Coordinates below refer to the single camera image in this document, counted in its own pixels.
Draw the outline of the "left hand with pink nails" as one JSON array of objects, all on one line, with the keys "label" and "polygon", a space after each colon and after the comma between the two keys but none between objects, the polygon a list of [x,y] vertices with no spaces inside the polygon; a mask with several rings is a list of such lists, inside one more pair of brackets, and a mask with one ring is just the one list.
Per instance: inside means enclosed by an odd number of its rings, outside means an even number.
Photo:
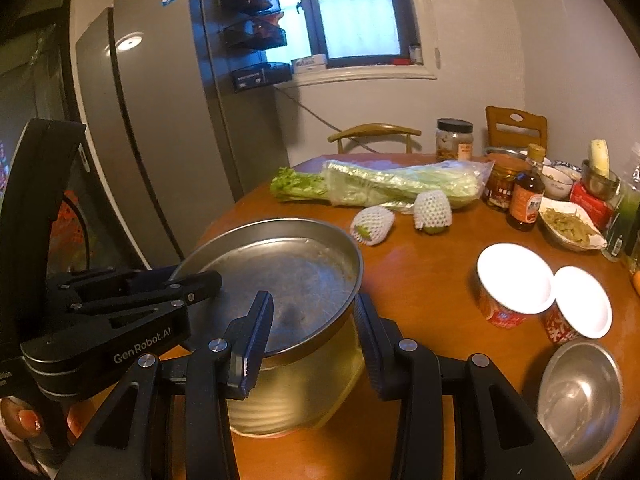
[{"label": "left hand with pink nails", "polygon": [[[68,438],[75,443],[96,412],[96,404],[91,400],[73,404],[66,412]],[[9,398],[1,399],[1,434],[16,458],[26,469],[35,469],[30,456],[27,441],[41,436],[43,421],[29,408],[13,402]]]}]

